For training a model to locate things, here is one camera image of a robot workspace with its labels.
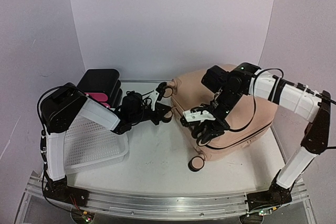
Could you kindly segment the pink hard-shell suitcase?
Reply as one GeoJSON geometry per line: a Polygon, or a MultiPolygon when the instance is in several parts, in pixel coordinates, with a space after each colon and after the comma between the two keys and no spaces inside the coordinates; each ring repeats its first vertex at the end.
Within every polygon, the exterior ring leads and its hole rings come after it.
{"type": "MultiPolygon", "coordinates": [[[[172,112],[185,138],[189,140],[197,155],[192,157],[188,168],[193,172],[201,170],[206,161],[223,158],[226,154],[241,147],[249,145],[260,138],[270,128],[278,106],[270,101],[270,96],[260,98],[257,96],[256,82],[266,74],[261,73],[259,66],[244,62],[240,65],[252,66],[252,79],[249,94],[243,95],[235,107],[226,117],[229,124],[224,134],[212,139],[205,146],[197,146],[196,139],[192,138],[192,127],[184,127],[180,118],[183,111],[208,110],[207,107],[215,94],[201,84],[201,80],[207,70],[197,70],[183,74],[172,81],[162,84],[164,95],[172,102],[172,112]]],[[[224,70],[231,71],[235,65],[219,66],[224,70]]]]}

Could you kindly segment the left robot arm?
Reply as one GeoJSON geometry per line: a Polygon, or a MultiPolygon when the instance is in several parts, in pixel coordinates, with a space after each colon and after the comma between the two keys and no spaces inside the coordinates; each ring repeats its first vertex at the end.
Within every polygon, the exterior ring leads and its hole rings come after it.
{"type": "Polygon", "coordinates": [[[65,138],[77,118],[85,118],[116,135],[130,131],[134,126],[151,121],[154,125],[171,121],[172,108],[161,103],[168,98],[172,88],[160,83],[146,94],[129,91],[122,103],[111,109],[93,96],[69,82],[45,91],[37,101],[37,115],[42,125],[41,155],[44,170],[53,181],[50,193],[59,201],[70,197],[70,189],[59,180],[65,180],[65,138]]]}

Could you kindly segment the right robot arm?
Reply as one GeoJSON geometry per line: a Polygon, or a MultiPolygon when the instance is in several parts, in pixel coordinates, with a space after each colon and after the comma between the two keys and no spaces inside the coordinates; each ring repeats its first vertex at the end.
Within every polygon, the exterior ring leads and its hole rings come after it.
{"type": "MultiPolygon", "coordinates": [[[[304,63],[298,73],[292,73],[290,78],[301,79],[315,89],[326,89],[335,97],[335,61],[319,62],[316,65],[304,63]]],[[[279,140],[279,147],[284,151],[285,159],[294,153],[294,150],[303,137],[306,123],[302,118],[285,109],[279,109],[274,121],[274,135],[279,140]]],[[[205,173],[199,172],[196,177],[203,179],[199,187],[193,190],[196,193],[202,191],[234,192],[238,191],[238,174],[226,175],[215,165],[205,173]]],[[[335,151],[326,151],[318,157],[308,170],[303,179],[308,186],[308,192],[316,211],[335,210],[335,151]]]]}

